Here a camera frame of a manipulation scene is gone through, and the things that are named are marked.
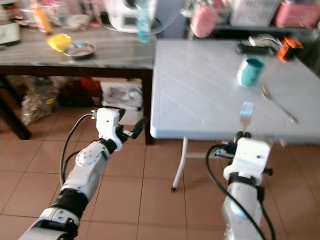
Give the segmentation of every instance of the wall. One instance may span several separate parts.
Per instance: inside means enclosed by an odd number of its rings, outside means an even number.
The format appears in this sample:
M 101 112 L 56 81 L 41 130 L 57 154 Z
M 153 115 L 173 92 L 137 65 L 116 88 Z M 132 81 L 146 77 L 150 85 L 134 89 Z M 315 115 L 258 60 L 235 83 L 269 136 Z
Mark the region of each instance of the wall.
M 184 6 L 185 0 L 158 0 L 156 18 L 162 26 L 172 20 Z M 161 38 L 182 38 L 185 32 L 186 18 L 181 14 L 159 36 Z

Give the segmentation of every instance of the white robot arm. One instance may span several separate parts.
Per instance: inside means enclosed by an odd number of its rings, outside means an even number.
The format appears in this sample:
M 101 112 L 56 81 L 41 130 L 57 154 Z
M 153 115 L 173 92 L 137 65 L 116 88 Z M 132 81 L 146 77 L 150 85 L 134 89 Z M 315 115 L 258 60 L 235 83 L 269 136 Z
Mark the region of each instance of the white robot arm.
M 266 142 L 249 138 L 250 134 L 247 137 L 243 137 L 242 132 L 238 132 L 239 134 L 236 143 L 217 145 L 215 155 L 232 159 L 232 164 L 223 171 L 223 176 L 228 181 L 227 192 L 245 209 L 251 219 L 234 199 L 227 195 L 222 207 L 222 213 L 226 221 L 224 237 L 225 240 L 265 240 L 262 232 L 259 233 L 257 230 L 258 228 L 260 231 L 264 196 L 263 187 L 258 186 L 262 182 L 262 174 L 273 174 L 272 169 L 265 168 L 271 146 Z M 208 159 L 206 159 L 206 165 L 212 181 L 220 189 L 223 188 L 223 186 L 219 186 L 212 175 Z M 272 225 L 269 227 L 271 232 L 274 232 Z
M 19 240 L 73 240 L 78 234 L 80 219 L 98 187 L 110 155 L 122 148 L 128 137 L 135 139 L 147 123 L 142 118 L 132 132 L 118 125 L 125 111 L 100 108 L 92 113 L 96 119 L 99 140 L 82 149 L 75 166 L 64 182 L 51 207 L 20 237 Z
M 132 131 L 126 131 L 118 125 L 123 115 L 124 110 L 107 108 L 92 113 L 99 140 L 77 154 L 75 166 L 66 181 L 62 182 L 55 202 L 42 212 L 19 240 L 73 240 L 77 236 L 82 214 L 97 190 L 99 177 L 110 155 L 119 151 L 128 137 L 135 139 L 148 121 L 142 118 Z M 257 231 L 263 210 L 257 186 L 262 182 L 262 173 L 272 174 L 270 169 L 265 169 L 270 146 L 246 136 L 238 136 L 235 143 L 213 146 L 207 153 L 206 165 L 210 178 L 216 181 L 209 168 L 209 155 L 213 149 L 217 149 L 216 156 L 233 159 L 223 173 L 229 183 L 227 192 L 234 198 L 232 200 L 227 196 L 223 204 L 225 240 L 264 240 Z M 251 221 L 235 200 L 252 217 Z

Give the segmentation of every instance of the pink basket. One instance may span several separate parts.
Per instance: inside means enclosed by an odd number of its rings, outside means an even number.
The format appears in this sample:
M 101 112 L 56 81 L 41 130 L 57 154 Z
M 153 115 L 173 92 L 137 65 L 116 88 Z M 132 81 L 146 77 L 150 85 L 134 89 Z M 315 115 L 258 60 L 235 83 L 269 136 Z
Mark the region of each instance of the pink basket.
M 316 5 L 300 5 L 281 3 L 274 23 L 277 27 L 312 28 L 320 20 L 320 7 Z

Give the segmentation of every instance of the tiled floor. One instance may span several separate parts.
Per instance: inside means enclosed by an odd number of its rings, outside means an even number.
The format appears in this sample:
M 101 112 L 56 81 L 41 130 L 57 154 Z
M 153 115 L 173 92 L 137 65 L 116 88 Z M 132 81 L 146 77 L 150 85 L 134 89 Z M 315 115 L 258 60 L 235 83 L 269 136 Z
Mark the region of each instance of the tiled floor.
M 88 109 L 61 108 L 28 126 L 31 140 L 21 141 L 0 124 L 0 239 L 16 240 L 58 195 L 59 159 L 64 140 Z M 71 139 L 67 154 L 97 138 L 86 119 Z M 212 142 L 190 143 L 205 152 Z M 180 140 L 144 136 L 128 141 L 100 178 L 87 206 L 77 240 L 222 240 L 225 197 L 210 182 L 204 161 L 189 159 L 176 193 L 171 184 L 181 155 Z M 264 205 L 279 240 L 320 239 L 320 146 L 274 146 L 268 161 L 274 176 L 265 178 Z M 224 183 L 226 162 L 212 162 Z M 268 234 L 266 222 L 261 224 Z

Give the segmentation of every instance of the white appliance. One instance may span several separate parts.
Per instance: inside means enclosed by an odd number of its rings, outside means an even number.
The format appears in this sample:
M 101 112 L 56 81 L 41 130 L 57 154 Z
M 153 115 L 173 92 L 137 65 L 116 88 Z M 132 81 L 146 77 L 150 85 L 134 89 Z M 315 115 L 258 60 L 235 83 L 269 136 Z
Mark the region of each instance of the white appliance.
M 149 17 L 151 22 L 155 19 L 158 0 L 148 0 Z M 126 33 L 137 33 L 138 9 L 135 0 L 104 0 L 111 25 Z

